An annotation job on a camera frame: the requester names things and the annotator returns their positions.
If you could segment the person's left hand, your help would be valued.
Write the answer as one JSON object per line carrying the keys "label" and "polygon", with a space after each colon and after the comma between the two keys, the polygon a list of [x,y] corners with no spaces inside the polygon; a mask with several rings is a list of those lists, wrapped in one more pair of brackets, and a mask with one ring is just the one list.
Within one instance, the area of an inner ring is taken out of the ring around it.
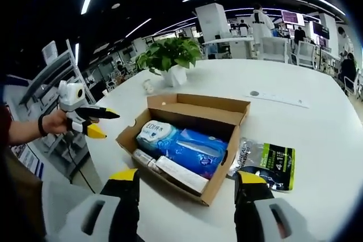
{"label": "person's left hand", "polygon": [[67,133],[67,116],[62,109],[45,115],[42,120],[43,130],[47,134],[65,134]]}

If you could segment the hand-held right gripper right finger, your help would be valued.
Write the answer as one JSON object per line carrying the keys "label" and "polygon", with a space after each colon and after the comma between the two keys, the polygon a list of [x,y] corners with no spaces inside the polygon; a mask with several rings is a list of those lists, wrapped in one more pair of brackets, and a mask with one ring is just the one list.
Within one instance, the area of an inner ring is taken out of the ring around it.
{"label": "hand-held right gripper right finger", "polygon": [[238,241],[309,240],[306,219],[275,198],[262,177],[245,171],[235,176],[234,223]]}

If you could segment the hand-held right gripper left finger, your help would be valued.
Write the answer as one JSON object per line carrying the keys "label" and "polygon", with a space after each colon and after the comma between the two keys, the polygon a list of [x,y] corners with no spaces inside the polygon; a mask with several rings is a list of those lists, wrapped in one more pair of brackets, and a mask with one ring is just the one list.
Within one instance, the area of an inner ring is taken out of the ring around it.
{"label": "hand-held right gripper left finger", "polygon": [[139,241],[140,175],[137,168],[110,176],[66,217],[67,241]]}

